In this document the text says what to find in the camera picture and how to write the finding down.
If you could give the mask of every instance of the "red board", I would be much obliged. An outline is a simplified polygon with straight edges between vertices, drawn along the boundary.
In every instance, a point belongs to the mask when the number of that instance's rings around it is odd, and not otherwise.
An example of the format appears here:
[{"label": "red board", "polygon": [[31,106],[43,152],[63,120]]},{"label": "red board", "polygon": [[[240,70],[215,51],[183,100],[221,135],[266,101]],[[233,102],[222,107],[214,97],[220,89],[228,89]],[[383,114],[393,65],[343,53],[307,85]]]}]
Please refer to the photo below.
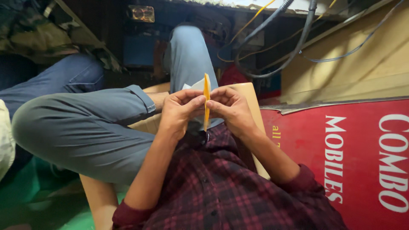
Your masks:
[{"label": "red board", "polygon": [[312,169],[350,229],[409,229],[409,100],[261,114],[267,135]]}]

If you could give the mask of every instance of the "orange paper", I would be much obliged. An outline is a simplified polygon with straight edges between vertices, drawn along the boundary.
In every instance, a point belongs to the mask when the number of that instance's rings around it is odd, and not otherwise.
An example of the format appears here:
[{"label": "orange paper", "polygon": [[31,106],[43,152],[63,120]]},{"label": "orange paper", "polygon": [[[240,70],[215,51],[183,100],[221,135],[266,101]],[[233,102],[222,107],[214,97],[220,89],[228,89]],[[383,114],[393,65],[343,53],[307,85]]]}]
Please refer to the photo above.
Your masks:
[{"label": "orange paper", "polygon": [[[204,89],[203,95],[206,97],[206,102],[210,100],[210,85],[209,85],[209,75],[207,73],[204,74]],[[204,122],[203,122],[203,129],[206,132],[207,126],[209,125],[209,115],[210,109],[204,103]]]}]

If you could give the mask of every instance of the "red plaid shirt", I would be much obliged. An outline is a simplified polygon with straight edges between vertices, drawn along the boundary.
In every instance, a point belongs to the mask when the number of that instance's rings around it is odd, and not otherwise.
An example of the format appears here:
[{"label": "red plaid shirt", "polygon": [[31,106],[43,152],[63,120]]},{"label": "red plaid shirt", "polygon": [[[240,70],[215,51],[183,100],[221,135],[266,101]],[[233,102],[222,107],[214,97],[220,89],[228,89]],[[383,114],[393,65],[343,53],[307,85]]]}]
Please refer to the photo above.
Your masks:
[{"label": "red plaid shirt", "polygon": [[122,202],[113,229],[344,229],[314,174],[278,185],[247,169],[224,124],[177,147],[154,209]]}]

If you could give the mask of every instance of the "gray pants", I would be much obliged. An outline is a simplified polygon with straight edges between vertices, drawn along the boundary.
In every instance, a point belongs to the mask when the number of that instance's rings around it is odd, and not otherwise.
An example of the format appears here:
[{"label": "gray pants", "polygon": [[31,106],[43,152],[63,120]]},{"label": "gray pants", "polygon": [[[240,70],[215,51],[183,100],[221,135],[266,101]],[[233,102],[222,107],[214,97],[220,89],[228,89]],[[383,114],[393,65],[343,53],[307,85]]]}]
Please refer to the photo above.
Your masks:
[{"label": "gray pants", "polygon": [[[164,56],[171,93],[209,74],[218,87],[201,31],[174,29]],[[58,93],[22,105],[12,121],[16,142],[32,154],[74,172],[131,184],[154,135],[126,127],[154,115],[155,104],[139,86],[90,93]],[[212,121],[211,127],[222,120]]]}]

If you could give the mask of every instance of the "cable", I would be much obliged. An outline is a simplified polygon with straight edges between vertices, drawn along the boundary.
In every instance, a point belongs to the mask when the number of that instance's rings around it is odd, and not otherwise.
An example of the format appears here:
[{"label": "cable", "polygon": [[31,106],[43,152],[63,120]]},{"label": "cable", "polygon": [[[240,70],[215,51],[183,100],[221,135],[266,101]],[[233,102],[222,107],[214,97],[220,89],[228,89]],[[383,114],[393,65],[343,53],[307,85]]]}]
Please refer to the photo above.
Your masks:
[{"label": "cable", "polygon": [[301,50],[301,47],[303,46],[303,44],[305,43],[305,41],[307,40],[307,36],[308,33],[310,32],[311,29],[311,25],[312,25],[312,20],[314,18],[315,15],[315,10],[317,9],[317,0],[310,0],[310,6],[308,8],[308,15],[307,15],[307,19],[304,25],[304,29],[303,32],[301,34],[300,40],[298,41],[294,51],[291,53],[290,57],[287,59],[287,61],[277,70],[268,73],[268,74],[263,74],[263,75],[255,75],[255,74],[251,74],[245,71],[245,69],[243,67],[240,66],[240,62],[239,62],[239,55],[241,53],[241,51],[243,50],[243,47],[248,44],[248,42],[250,42],[250,40],[256,36],[261,30],[263,30],[268,24],[270,24],[270,22],[273,21],[273,19],[275,19],[279,14],[281,14],[282,12],[284,12],[289,5],[293,2],[294,0],[284,0],[284,3],[280,6],[280,8],[278,8],[278,10],[276,10],[270,17],[267,18],[267,20],[265,20],[259,27],[257,27],[249,36],[247,36],[243,43],[240,44],[236,57],[234,59],[234,64],[236,65],[237,69],[239,70],[240,73],[242,73],[243,75],[247,76],[247,77],[251,77],[251,78],[255,78],[255,79],[259,79],[259,78],[266,78],[266,77],[270,77],[273,76],[274,74],[278,73],[278,71],[282,70],[283,68],[285,68],[295,57],[295,55],[298,54],[298,52]]},{"label": "cable", "polygon": [[[339,11],[337,14],[340,14],[342,11],[348,9],[355,1],[356,1],[356,0],[353,0],[351,3],[349,3],[345,8],[343,8],[343,9],[342,9],[341,11]],[[333,0],[333,2],[330,4],[330,6],[328,7],[328,9],[327,9],[323,14],[321,14],[317,19],[315,19],[315,20],[313,21],[313,23],[317,22],[317,21],[318,21],[319,19],[321,19],[325,14],[327,14],[328,11],[331,9],[331,7],[332,7],[336,2],[337,2],[337,0]],[[319,27],[319,26],[317,25],[317,26],[311,28],[311,30],[316,29],[317,27]],[[294,37],[295,37],[297,34],[299,34],[301,31],[303,31],[303,29],[297,30],[297,32],[295,32],[293,35],[291,35],[291,36],[289,36],[288,38],[285,38],[285,39],[283,39],[283,40],[281,40],[281,41],[275,43],[274,45],[272,45],[272,46],[270,46],[270,47],[268,47],[268,48],[266,48],[266,49],[259,50],[259,51],[253,52],[253,53],[249,53],[249,54],[247,54],[246,56],[241,57],[240,60],[243,60],[243,59],[245,59],[246,57],[248,57],[248,56],[250,56],[250,55],[258,54],[258,53],[262,53],[262,52],[264,52],[264,51],[270,50],[270,49],[272,49],[272,48],[274,48],[274,47],[280,45],[281,43],[283,43],[283,42],[285,42],[285,41],[288,41],[288,40],[294,38]]]},{"label": "cable", "polygon": [[303,57],[306,58],[306,59],[309,60],[309,61],[312,61],[312,62],[322,63],[322,62],[336,61],[336,60],[339,60],[339,59],[341,59],[341,58],[343,58],[343,57],[346,57],[346,56],[348,56],[348,55],[351,55],[351,54],[355,53],[356,51],[358,51],[358,50],[372,37],[372,35],[375,33],[375,31],[376,31],[377,29],[379,29],[379,27],[392,15],[392,12],[393,12],[403,1],[404,1],[404,0],[400,0],[400,2],[398,2],[398,3],[385,15],[385,17],[379,22],[379,24],[375,27],[375,29],[366,37],[366,39],[365,39],[359,46],[357,46],[355,49],[349,51],[348,53],[346,53],[346,54],[344,54],[344,55],[341,55],[341,56],[338,56],[338,57],[335,57],[335,58],[329,58],[329,59],[310,59],[310,58],[308,58],[308,57],[306,57],[306,56],[304,56],[304,55],[303,55]]},{"label": "cable", "polygon": [[[261,9],[256,13],[256,15],[255,15],[243,28],[241,28],[241,29],[238,31],[238,33],[233,37],[233,39],[230,41],[230,43],[228,43],[227,45],[223,46],[223,47],[219,50],[219,52],[220,52],[222,49],[224,49],[226,46],[230,45],[230,44],[233,42],[233,40],[239,35],[239,33],[241,33],[241,32],[243,31],[243,29],[246,28],[246,27],[256,18],[256,16],[257,16],[261,11],[263,11],[267,6],[269,6],[269,5],[270,5],[271,3],[273,3],[274,1],[275,1],[275,0],[271,1],[270,3],[268,3],[267,5],[265,5],[263,8],[261,8]],[[317,19],[315,19],[314,22],[317,22],[317,21],[318,21],[319,19],[321,19],[324,15],[326,15],[326,14],[328,13],[328,11],[331,9],[331,7],[332,7],[337,1],[338,1],[338,0],[333,0],[332,3],[330,4],[330,6],[328,7],[328,9],[327,9],[323,14],[321,14]],[[355,1],[357,1],[357,0],[353,0],[351,3],[349,3],[346,7],[344,7],[341,11],[339,11],[339,12],[336,13],[336,14],[340,14],[342,11],[348,9]],[[250,55],[258,54],[258,53],[262,53],[262,52],[264,52],[264,51],[270,50],[270,49],[272,49],[272,48],[274,48],[274,47],[280,45],[281,43],[292,39],[292,38],[295,37],[297,34],[299,34],[301,31],[303,31],[303,29],[298,30],[298,31],[295,32],[293,35],[291,35],[290,37],[285,38],[285,39],[283,39],[283,40],[277,42],[276,44],[274,44],[274,45],[272,45],[272,46],[270,46],[270,47],[268,47],[268,48],[266,48],[266,49],[264,49],[264,50],[259,50],[259,51],[253,52],[253,53],[249,53],[249,54],[247,54],[246,56],[241,57],[241,58],[239,59],[239,61],[241,61],[241,60],[247,58],[247,57],[250,56]],[[217,52],[217,57],[218,57],[220,60],[222,60],[222,61],[224,61],[224,62],[234,62],[234,60],[224,60],[224,59],[220,58],[219,52]]]},{"label": "cable", "polygon": [[266,7],[268,7],[270,4],[272,4],[274,1],[275,1],[275,0],[272,0],[272,1],[269,2],[267,5],[263,6],[261,9],[259,9],[258,12],[256,13],[256,15],[254,15],[254,17],[253,17],[249,22],[247,22],[247,24],[245,24],[245,25],[236,33],[236,35],[234,35],[234,37],[231,39],[231,41],[230,41],[228,44],[226,44],[226,45],[224,45],[223,47],[220,48],[220,50],[217,52],[217,57],[218,57],[220,60],[225,61],[225,62],[234,62],[234,60],[224,60],[224,59],[222,59],[222,58],[219,56],[220,51],[221,51],[222,49],[226,48],[227,46],[229,46],[229,45],[234,41],[234,39],[236,39],[236,37],[237,37],[248,25],[250,25],[250,23],[251,23],[252,21],[254,21],[254,19],[256,19],[256,17],[257,17]]}]

